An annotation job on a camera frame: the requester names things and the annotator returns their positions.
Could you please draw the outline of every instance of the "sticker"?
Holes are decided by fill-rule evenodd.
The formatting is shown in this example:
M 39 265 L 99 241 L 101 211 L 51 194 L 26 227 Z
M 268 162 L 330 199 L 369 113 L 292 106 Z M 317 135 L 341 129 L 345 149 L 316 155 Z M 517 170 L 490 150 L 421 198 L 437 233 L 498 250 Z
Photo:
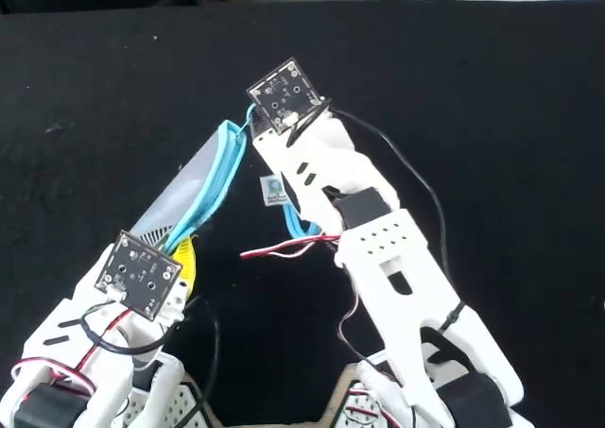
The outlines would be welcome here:
M 261 190 L 263 191 L 265 206 L 278 206 L 290 202 L 285 193 L 282 179 L 279 176 L 271 175 L 262 177 Z

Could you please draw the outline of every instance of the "perforated plate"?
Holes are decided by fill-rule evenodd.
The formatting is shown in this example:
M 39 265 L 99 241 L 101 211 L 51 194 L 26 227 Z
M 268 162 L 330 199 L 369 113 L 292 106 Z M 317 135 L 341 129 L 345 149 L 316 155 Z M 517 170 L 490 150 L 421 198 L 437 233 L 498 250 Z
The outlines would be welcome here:
M 362 414 L 347 408 L 358 408 L 369 411 L 377 417 Z M 380 407 L 369 395 L 347 395 L 340 406 L 338 417 L 333 425 L 335 428 L 387 428 L 387 420 L 380 414 Z
M 136 417 L 141 413 L 145 407 L 147 401 L 147 393 L 138 389 L 133 389 L 130 393 L 129 407 L 124 413 L 113 420 L 112 428 L 122 428 L 123 424 L 129 426 Z M 188 385 L 179 385 L 177 392 L 175 393 L 174 399 L 164 415 L 162 426 L 163 428 L 174 427 L 182 417 L 187 413 L 189 408 L 193 407 L 196 403 L 196 398 L 192 393 Z M 209 428 L 210 425 L 203 417 L 201 412 L 198 412 L 189 423 L 185 425 L 185 428 Z

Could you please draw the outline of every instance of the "dark background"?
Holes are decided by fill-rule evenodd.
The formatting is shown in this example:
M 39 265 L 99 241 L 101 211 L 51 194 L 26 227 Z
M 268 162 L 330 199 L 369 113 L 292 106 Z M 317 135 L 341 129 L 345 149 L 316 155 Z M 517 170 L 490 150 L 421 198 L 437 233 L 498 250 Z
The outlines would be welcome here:
M 290 56 L 320 93 L 388 132 L 441 197 L 458 291 L 520 374 L 537 426 L 591 425 L 603 376 L 605 3 L 309 4 L 9 16 L 0 21 L 2 387 L 23 342 L 129 228 L 245 89 Z M 349 127 L 431 244 L 430 198 Z M 220 317 L 211 399 L 226 424 L 318 419 L 353 361 L 347 279 L 285 238 L 254 152 L 196 240 Z M 203 386 L 203 311 L 169 350 Z M 365 313 L 348 326 L 381 348 Z

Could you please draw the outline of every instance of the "black fabric surface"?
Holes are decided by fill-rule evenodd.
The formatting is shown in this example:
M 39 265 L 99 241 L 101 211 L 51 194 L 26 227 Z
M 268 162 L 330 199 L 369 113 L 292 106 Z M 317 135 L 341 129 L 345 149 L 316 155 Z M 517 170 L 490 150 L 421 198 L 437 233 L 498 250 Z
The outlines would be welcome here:
M 605 3 L 311 4 L 11 16 L 0 21 L 3 388 L 27 336 L 224 118 L 295 56 L 318 91 L 380 126 L 441 197 L 458 291 L 520 374 L 537 426 L 592 426 L 603 365 Z M 349 127 L 431 244 L 430 198 Z M 226 423 L 317 419 L 354 358 L 330 253 L 242 263 L 285 238 L 248 152 L 196 240 L 224 349 Z M 203 386 L 203 310 L 169 345 Z M 365 313 L 347 326 L 365 353 Z

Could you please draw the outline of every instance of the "red and white wire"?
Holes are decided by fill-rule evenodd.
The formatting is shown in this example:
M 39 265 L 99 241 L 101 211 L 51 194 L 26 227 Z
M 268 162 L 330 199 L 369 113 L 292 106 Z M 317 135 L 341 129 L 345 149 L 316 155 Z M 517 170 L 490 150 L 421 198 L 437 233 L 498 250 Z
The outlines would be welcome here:
M 115 317 L 115 319 L 107 326 L 107 328 L 103 332 L 103 335 L 106 334 L 111 329 L 113 329 L 115 326 L 117 326 L 122 319 L 124 319 L 127 315 L 130 314 L 130 312 L 131 312 L 131 309 L 128 309 L 128 310 L 125 310 L 124 312 L 120 313 L 117 317 Z M 86 364 L 91 359 L 91 357 L 93 356 L 93 354 L 96 352 L 97 349 L 98 349 L 98 345 L 93 345 L 88 350 L 88 352 L 86 352 L 86 355 L 84 357 L 82 357 L 82 360 L 79 361 L 79 364 L 76 367 L 77 371 L 82 371 L 82 369 L 86 366 Z
M 84 374 L 82 374 L 76 369 L 67 367 L 61 362 L 46 357 L 28 357 L 27 359 L 21 359 L 10 370 L 10 376 L 12 377 L 12 379 L 16 380 L 19 376 L 21 368 L 27 364 L 32 363 L 37 363 L 47 368 L 51 368 L 53 371 L 60 373 L 63 376 L 66 376 L 67 378 L 71 379 L 72 383 L 74 383 L 75 385 L 80 385 L 81 387 L 83 387 L 91 396 L 96 391 L 96 385 Z
M 276 244 L 275 246 L 270 246 L 270 247 L 265 247 L 265 248 L 256 248 L 254 250 L 244 251 L 239 254 L 239 257 L 241 259 L 245 260 L 245 259 L 254 258 L 257 256 L 264 256 L 264 255 L 278 253 L 277 255 L 274 254 L 273 256 L 280 256 L 281 258 L 296 258 L 298 256 L 301 256 L 303 253 L 305 253 L 308 250 L 308 248 L 307 249 L 303 248 L 292 254 L 279 253 L 278 250 L 281 250 L 282 248 L 286 248 L 286 247 L 292 247 L 292 246 L 298 246 L 298 245 L 308 245 L 309 243 L 313 244 L 316 242 L 333 242 L 333 241 L 338 240 L 339 238 L 340 238 L 340 236 L 330 236 L 330 235 L 326 235 L 326 234 L 318 234 L 315 236 L 301 237 L 299 239 L 290 239 L 288 241 L 281 242 L 280 244 Z
M 368 390 L 364 390 L 361 388 L 351 388 L 349 390 L 349 395 L 366 395 L 366 396 L 371 397 L 374 400 L 374 402 L 378 405 L 378 407 L 380 408 L 380 413 L 382 414 L 382 417 L 384 417 L 394 428 L 402 428 L 401 423 L 399 423 L 397 421 L 397 419 L 387 409 L 382 407 L 382 405 L 375 400 L 375 398 L 372 396 L 372 394 Z

